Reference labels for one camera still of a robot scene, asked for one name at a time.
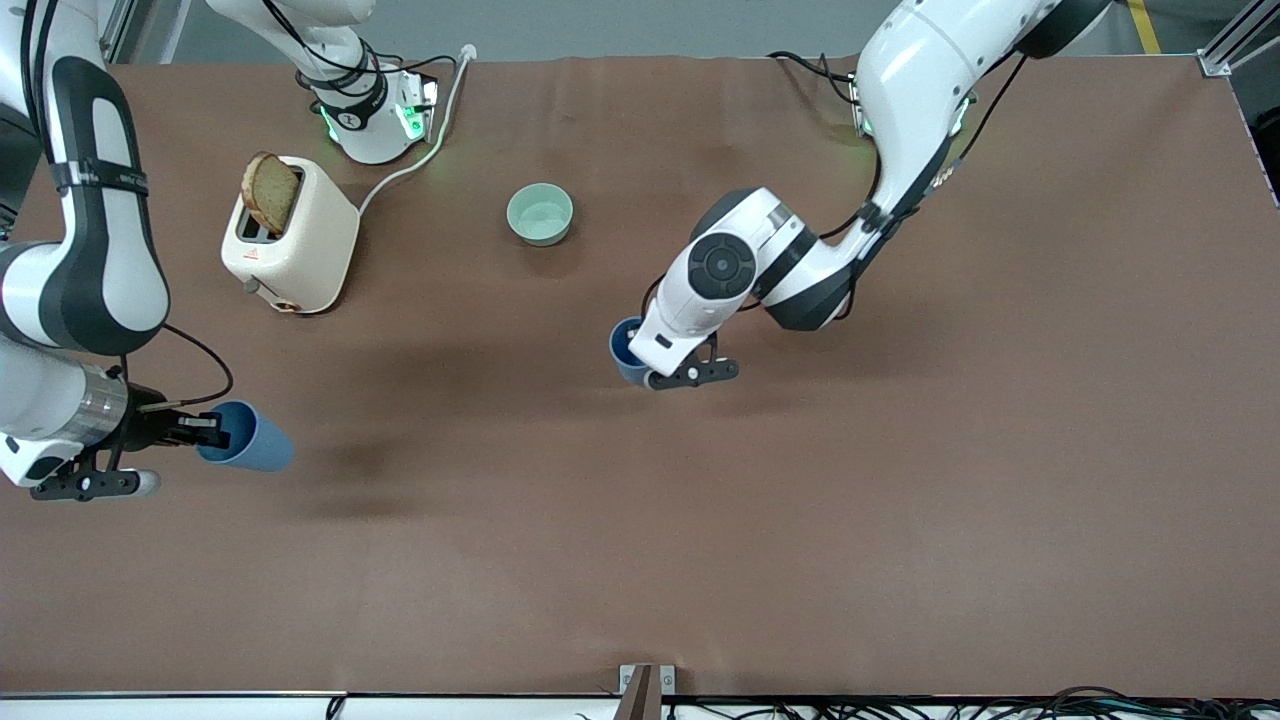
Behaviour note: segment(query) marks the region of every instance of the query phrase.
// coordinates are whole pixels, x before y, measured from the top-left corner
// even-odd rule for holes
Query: toast
[[[270,152],[253,155],[241,179],[241,197],[259,224],[283,236],[297,196],[298,178],[293,168]]]

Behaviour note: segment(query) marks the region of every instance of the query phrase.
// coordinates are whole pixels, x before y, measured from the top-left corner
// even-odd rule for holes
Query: green bowl
[[[507,204],[507,224],[529,245],[547,247],[564,240],[573,201],[558,186],[540,182],[520,188]]]

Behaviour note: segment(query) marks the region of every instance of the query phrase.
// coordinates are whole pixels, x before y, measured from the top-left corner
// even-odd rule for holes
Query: white toaster
[[[260,225],[237,193],[223,236],[223,265],[280,313],[320,313],[342,292],[360,213],[320,165],[285,155],[280,160],[301,181],[284,234]]]

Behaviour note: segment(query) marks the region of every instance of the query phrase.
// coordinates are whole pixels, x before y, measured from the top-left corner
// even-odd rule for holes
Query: metal frame
[[[1280,0],[1252,0],[1222,32],[1196,54],[1199,56],[1201,70],[1206,77],[1226,77],[1231,74],[1231,61],[1235,60],[1249,42],[1257,37],[1271,20],[1280,15]],[[1256,54],[1245,56],[1248,61]]]

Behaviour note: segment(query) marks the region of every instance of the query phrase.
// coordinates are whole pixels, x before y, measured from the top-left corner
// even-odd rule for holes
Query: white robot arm
[[[120,470],[122,452],[225,447],[227,437],[211,414],[140,416],[164,396],[61,352],[142,347],[164,325],[169,288],[129,105],[97,46],[95,0],[28,0],[20,10],[0,13],[0,102],[45,140],[67,234],[0,247],[0,469],[42,487],[41,498],[145,495],[159,478]],[[111,452],[106,470],[95,465],[99,451]]]
[[[707,363],[696,350],[714,342],[714,333],[749,295],[792,331],[819,329],[846,311],[867,265],[940,174],[950,172],[943,164],[956,109],[978,78],[1015,51],[1030,58],[1059,53],[1097,23],[1108,5],[1108,0],[902,0],[858,61],[861,111],[874,128],[881,163],[858,219],[832,246],[768,190],[721,199],[667,270],[628,345],[659,375],[650,374],[650,387],[708,382],[708,374],[699,373]]]
[[[389,163],[424,140],[438,86],[379,60],[351,26],[376,0],[207,0],[214,12],[260,35],[320,99],[329,136],[352,160]]]

